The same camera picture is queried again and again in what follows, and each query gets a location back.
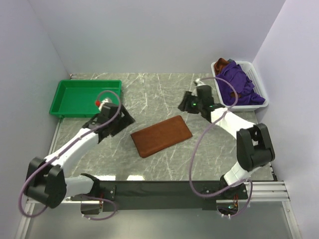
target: green plastic bin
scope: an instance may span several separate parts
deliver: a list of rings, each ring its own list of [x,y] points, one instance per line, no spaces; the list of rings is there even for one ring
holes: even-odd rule
[[[90,118],[99,113],[95,105],[101,91],[110,90],[119,97],[122,82],[120,80],[63,80],[60,81],[50,108],[50,114],[59,118]],[[100,100],[110,98],[118,104],[117,98],[105,93]]]

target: brown towel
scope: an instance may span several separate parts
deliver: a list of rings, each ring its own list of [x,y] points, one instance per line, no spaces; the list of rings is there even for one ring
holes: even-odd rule
[[[228,64],[229,61],[226,61],[224,58],[219,58],[214,65],[215,75],[218,75]]]
[[[193,135],[181,116],[175,116],[131,134],[142,158],[180,143]]]

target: gray marble surface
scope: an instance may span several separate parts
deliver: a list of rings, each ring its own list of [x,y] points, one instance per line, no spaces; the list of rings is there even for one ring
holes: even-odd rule
[[[193,80],[209,74],[77,74],[73,79],[122,80],[122,101],[136,122],[116,136],[104,139],[88,151],[66,176],[89,173],[109,176],[116,180],[187,180],[188,167],[194,146],[208,126],[200,115],[182,113],[177,106],[185,91],[194,89]],[[213,81],[213,96],[218,96]],[[254,112],[236,113],[256,123]],[[193,134],[182,143],[162,150],[148,158],[141,158],[130,134],[170,117],[181,115]],[[88,119],[63,119],[56,138],[55,149],[70,140]],[[219,180],[236,162],[236,140],[219,127],[204,137],[196,154],[193,179]],[[265,166],[252,175],[253,180],[273,180],[272,168]]]

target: white laundry basket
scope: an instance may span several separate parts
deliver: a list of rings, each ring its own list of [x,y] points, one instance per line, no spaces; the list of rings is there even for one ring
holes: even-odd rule
[[[215,70],[214,70],[214,65],[215,65],[216,62],[213,62],[211,64],[211,70],[213,72],[213,76],[215,77]],[[241,69],[246,73],[246,75],[248,76],[248,78],[250,80],[253,81],[253,84],[255,86],[254,88],[254,91],[260,95],[261,97],[263,97],[265,99],[265,102],[262,104],[262,105],[257,105],[257,106],[234,106],[231,111],[233,112],[240,112],[240,111],[254,111],[258,108],[261,108],[261,107],[266,107],[268,105],[268,98],[267,98],[267,95],[266,95],[266,91],[265,91],[265,88],[262,84],[262,82],[260,81],[258,75],[257,75],[257,72],[255,70],[255,67],[253,66],[252,63],[248,62],[248,61],[236,61],[237,65],[240,65]],[[219,96],[219,99],[220,99],[220,102],[224,104],[223,102],[223,99],[221,97],[221,94],[220,94],[220,90],[219,90],[219,86],[217,84],[217,80],[215,80],[215,85],[216,85],[216,88],[217,88],[217,93],[218,93],[218,96]]]

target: purple cloth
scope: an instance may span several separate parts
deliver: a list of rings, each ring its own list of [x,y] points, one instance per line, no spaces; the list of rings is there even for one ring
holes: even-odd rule
[[[265,102],[264,98],[254,92],[254,84],[235,61],[230,62],[216,77],[228,81],[241,95],[237,106],[262,105]],[[217,80],[217,84],[224,104],[232,105],[235,102],[235,97],[231,96],[231,88],[222,81]]]

